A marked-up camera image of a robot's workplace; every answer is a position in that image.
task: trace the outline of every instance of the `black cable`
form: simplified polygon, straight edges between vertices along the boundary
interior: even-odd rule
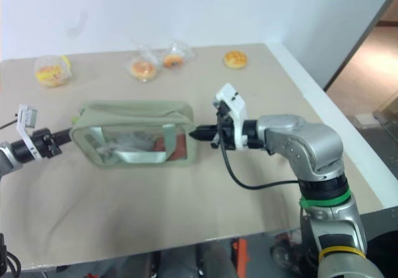
[[[14,278],[18,278],[19,275],[21,274],[21,263],[19,262],[19,259],[15,255],[13,255],[13,253],[7,251],[7,261],[8,261],[8,259],[11,259],[12,261],[15,262],[16,273],[15,273]]]
[[[226,149],[225,149],[225,143],[224,143],[224,135],[223,135],[223,128],[221,125],[221,118],[222,116],[220,113],[217,114],[217,132],[218,132],[218,137],[220,140],[220,147],[221,147],[221,153],[224,158],[225,166],[226,169],[228,170],[229,175],[232,177],[234,182],[236,182],[240,187],[248,189],[248,190],[261,190],[269,187],[274,187],[278,185],[285,185],[287,183],[298,183],[298,180],[282,180],[280,182],[272,182],[272,183],[266,183],[264,185],[258,185],[258,186],[249,186],[245,185],[241,181],[238,180],[238,178],[235,176],[234,172],[232,171],[231,165],[229,164],[228,156],[226,154]]]
[[[12,261],[10,261],[9,258],[7,258],[7,265],[11,270],[11,274],[12,274],[12,278],[16,278],[17,277],[17,271],[15,270],[14,264],[12,263]]]
[[[17,120],[15,119],[15,120],[13,120],[13,121],[10,121],[10,122],[7,123],[7,124],[3,124],[2,126],[0,126],[0,130],[4,129],[5,127],[8,127],[8,126],[10,126],[10,125],[12,125],[12,124],[15,124],[16,122],[17,122]]]
[[[315,272],[318,272],[318,267],[317,267],[317,265],[314,264],[313,261],[311,260],[311,257],[310,257],[310,255],[309,255],[309,252],[308,252],[308,251],[304,254],[304,258],[305,258],[306,262],[308,263],[308,265],[309,265]]]

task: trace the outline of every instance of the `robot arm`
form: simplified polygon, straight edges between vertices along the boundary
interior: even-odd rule
[[[61,154],[59,146],[70,142],[69,129],[52,134],[49,129],[44,128],[29,136],[26,128],[35,127],[36,115],[36,110],[19,105],[17,119],[6,125],[17,123],[17,131],[22,139],[11,144],[0,143],[0,179],[3,175],[21,169],[24,163]]]
[[[211,141],[213,148],[221,143],[226,149],[262,149],[289,161],[307,214],[302,230],[311,238],[306,243],[313,244],[308,250],[315,253],[315,263],[319,261],[318,277],[383,277],[365,258],[367,242],[344,173],[339,135],[324,124],[310,124],[294,115],[247,120],[244,101],[229,84],[216,95],[214,104],[218,125],[199,126],[191,136]]]

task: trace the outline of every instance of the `pastry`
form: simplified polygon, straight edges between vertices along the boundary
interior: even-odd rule
[[[179,67],[183,63],[183,58],[179,54],[168,54],[163,60],[163,65],[165,68]]]
[[[131,65],[131,73],[141,81],[153,79],[157,74],[156,66],[150,62],[136,62]]]
[[[228,68],[242,68],[246,62],[246,55],[240,51],[230,51],[224,55],[224,63]]]
[[[61,80],[62,70],[59,65],[42,67],[36,72],[36,77],[39,82],[46,87],[57,87],[62,85]]]

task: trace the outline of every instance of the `plastic bag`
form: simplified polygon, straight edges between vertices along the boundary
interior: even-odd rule
[[[45,55],[35,61],[36,78],[45,87],[65,85],[72,77],[70,62],[66,56]]]
[[[161,63],[156,54],[145,45],[138,46],[138,52],[127,65],[129,74],[140,82],[156,78],[161,71]]]
[[[195,58],[193,50],[179,41],[173,41],[162,55],[163,66],[169,69],[181,67],[193,58]]]

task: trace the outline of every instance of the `green pouch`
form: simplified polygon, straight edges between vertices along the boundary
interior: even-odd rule
[[[196,154],[194,128],[183,102],[93,101],[82,105],[70,137],[102,168],[187,165]]]

